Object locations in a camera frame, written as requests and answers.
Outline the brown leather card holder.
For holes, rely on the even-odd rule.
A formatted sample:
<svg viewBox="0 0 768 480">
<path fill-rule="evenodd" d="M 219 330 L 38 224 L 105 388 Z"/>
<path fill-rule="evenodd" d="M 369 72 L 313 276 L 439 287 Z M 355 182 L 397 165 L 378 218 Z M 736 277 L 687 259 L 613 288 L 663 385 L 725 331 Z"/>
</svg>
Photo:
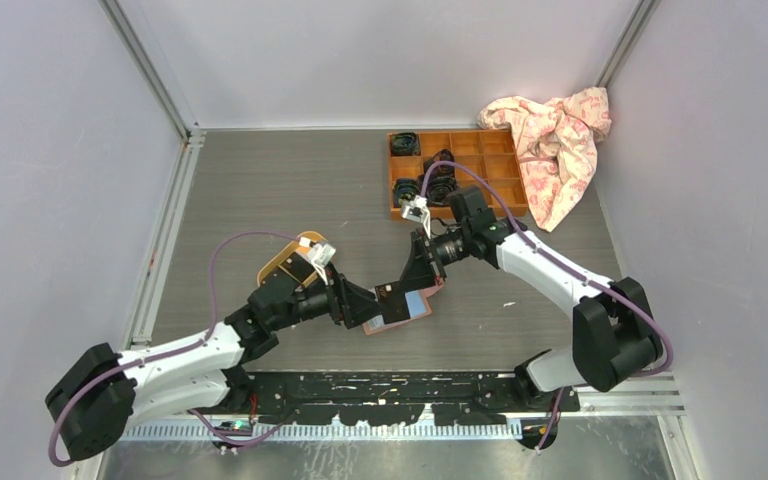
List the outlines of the brown leather card holder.
<svg viewBox="0 0 768 480">
<path fill-rule="evenodd" d="M 385 325 L 382 321 L 381 314 L 363 324 L 363 330 L 366 335 L 373 335 L 386 330 L 390 330 L 402 325 L 405 325 L 413 320 L 417 320 L 426 317 L 432 313 L 432 308 L 429 303 L 429 298 L 440 291 L 445 285 L 445 282 L 440 286 L 434 286 L 424 290 L 405 292 L 406 299 L 408 301 L 411 318 L 407 321 L 399 322 L 396 324 Z"/>
</svg>

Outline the black gold credit card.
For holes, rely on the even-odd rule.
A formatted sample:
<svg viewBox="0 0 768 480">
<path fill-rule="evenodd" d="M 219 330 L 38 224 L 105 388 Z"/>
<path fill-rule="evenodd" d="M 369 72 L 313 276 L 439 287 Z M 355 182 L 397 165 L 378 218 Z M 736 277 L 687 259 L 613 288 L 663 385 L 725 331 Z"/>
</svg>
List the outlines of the black gold credit card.
<svg viewBox="0 0 768 480">
<path fill-rule="evenodd" d="M 385 325 L 396 324 L 411 318 L 406 294 L 397 283 L 377 285 L 374 291 Z"/>
</svg>

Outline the yellow oval card tray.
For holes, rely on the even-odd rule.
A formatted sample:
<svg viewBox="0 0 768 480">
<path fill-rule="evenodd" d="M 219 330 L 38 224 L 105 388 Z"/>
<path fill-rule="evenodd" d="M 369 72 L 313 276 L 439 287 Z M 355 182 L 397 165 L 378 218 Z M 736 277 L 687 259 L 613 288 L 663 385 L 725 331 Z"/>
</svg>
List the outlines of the yellow oval card tray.
<svg viewBox="0 0 768 480">
<path fill-rule="evenodd" d="M 307 254 L 314 244 L 329 240 L 316 231 L 303 231 L 299 237 L 302 243 L 291 241 L 260 269 L 256 276 L 258 285 L 278 273 L 288 275 L 301 287 L 309 287 L 316 281 L 318 274 L 309 264 Z"/>
</svg>

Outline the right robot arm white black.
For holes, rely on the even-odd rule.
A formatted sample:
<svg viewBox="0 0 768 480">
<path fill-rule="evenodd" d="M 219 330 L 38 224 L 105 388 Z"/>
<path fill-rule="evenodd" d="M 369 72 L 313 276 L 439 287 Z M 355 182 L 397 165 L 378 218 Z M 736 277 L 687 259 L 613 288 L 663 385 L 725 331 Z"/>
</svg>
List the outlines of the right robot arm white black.
<svg viewBox="0 0 768 480">
<path fill-rule="evenodd" d="M 514 370 L 522 407 L 540 410 L 566 387 L 608 392 L 666 357 L 668 349 L 637 281 L 596 275 L 548 247 L 515 218 L 497 218 L 476 186 L 453 192 L 448 203 L 455 227 L 437 237 L 431 235 L 425 198 L 402 203 L 402 217 L 421 226 L 411 234 L 411 255 L 395 287 L 414 291 L 437 285 L 445 266 L 472 257 L 529 284 L 565 313 L 572 325 L 570 345 L 541 352 Z"/>
</svg>

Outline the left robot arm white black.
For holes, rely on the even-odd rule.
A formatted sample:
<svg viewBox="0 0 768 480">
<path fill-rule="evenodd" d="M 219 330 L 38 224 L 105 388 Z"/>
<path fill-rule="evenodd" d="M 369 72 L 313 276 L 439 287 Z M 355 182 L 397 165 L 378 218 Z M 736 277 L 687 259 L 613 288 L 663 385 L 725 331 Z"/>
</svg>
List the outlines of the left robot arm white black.
<svg viewBox="0 0 768 480">
<path fill-rule="evenodd" d="M 242 366 L 274 348 L 279 330 L 322 316 L 351 329 L 381 311 L 372 291 L 327 265 L 309 286 L 287 273 L 268 276 L 241 308 L 198 334 L 142 350 L 92 346 L 45 397 L 55 422 L 49 458 L 59 467 L 89 459 L 172 413 L 240 412 L 252 397 Z"/>
</svg>

